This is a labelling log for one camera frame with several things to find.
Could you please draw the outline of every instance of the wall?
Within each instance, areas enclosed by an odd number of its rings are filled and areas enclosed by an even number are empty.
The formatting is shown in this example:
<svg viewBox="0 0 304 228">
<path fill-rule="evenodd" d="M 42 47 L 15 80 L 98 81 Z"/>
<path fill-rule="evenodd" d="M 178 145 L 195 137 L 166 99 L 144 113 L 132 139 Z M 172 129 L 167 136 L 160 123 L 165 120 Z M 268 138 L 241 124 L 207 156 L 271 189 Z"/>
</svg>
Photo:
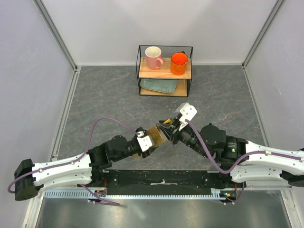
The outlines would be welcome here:
<svg viewBox="0 0 304 228">
<path fill-rule="evenodd" d="M 0 226 L 17 228 L 28 201 L 7 186 L 23 159 L 48 159 L 73 71 L 32 0 L 0 0 L 0 31 Z"/>
<path fill-rule="evenodd" d="M 139 44 L 241 63 L 276 0 L 43 0 L 78 65 L 134 65 Z"/>
<path fill-rule="evenodd" d="M 271 146 L 304 147 L 304 1 L 287 0 L 247 67 Z M 304 189 L 297 188 L 304 215 Z"/>
</svg>

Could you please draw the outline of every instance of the shelf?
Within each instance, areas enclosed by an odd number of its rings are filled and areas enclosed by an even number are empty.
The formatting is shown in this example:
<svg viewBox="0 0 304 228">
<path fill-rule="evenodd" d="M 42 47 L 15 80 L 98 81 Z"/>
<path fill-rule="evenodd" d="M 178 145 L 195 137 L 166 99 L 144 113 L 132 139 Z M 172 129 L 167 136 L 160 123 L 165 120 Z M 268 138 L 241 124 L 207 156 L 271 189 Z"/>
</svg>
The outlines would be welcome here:
<svg viewBox="0 0 304 228">
<path fill-rule="evenodd" d="M 187 96 L 187 81 L 178 80 L 175 91 L 172 94 L 157 92 L 149 89 L 141 88 L 141 95 L 152 95 L 152 96 Z"/>
<path fill-rule="evenodd" d="M 191 79 L 191 59 L 188 60 L 186 72 L 183 75 L 171 73 L 171 58 L 162 58 L 163 65 L 160 69 L 151 70 L 148 68 L 145 57 L 141 58 L 139 78 L 151 79 Z"/>
</svg>

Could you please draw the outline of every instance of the orange mug handle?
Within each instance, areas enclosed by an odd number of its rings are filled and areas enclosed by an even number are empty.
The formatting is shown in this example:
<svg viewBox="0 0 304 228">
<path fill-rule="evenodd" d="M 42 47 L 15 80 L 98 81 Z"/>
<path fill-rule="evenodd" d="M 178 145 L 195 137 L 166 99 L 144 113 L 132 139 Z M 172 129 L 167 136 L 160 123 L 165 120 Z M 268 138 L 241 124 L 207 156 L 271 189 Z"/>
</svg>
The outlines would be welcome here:
<svg viewBox="0 0 304 228">
<path fill-rule="evenodd" d="M 161 65 L 157 66 L 156 69 L 159 69 L 163 65 L 163 60 L 161 58 L 157 58 L 157 61 L 160 61 Z"/>
</svg>

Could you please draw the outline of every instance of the green plate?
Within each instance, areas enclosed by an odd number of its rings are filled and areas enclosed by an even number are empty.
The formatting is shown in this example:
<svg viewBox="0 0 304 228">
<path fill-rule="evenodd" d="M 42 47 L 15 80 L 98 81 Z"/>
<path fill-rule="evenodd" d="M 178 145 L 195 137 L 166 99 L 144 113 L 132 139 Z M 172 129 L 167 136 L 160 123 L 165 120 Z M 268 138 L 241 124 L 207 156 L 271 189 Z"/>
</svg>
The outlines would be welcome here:
<svg viewBox="0 0 304 228">
<path fill-rule="evenodd" d="M 142 79 L 141 87 L 157 92 L 171 94 L 175 91 L 177 80 Z"/>
</svg>

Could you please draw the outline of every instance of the cup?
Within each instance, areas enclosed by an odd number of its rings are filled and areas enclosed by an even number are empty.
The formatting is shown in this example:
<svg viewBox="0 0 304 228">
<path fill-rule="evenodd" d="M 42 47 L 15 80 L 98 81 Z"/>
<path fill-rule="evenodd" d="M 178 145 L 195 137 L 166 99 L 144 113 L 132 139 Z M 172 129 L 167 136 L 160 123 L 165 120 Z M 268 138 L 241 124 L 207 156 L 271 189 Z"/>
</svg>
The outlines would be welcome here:
<svg viewBox="0 0 304 228">
<path fill-rule="evenodd" d="M 163 65 L 162 51 L 159 47 L 148 47 L 145 54 L 147 65 L 151 70 L 159 69 Z"/>
<path fill-rule="evenodd" d="M 184 51 L 177 52 L 171 56 L 171 72 L 174 75 L 182 75 L 186 72 L 188 56 Z"/>
</svg>

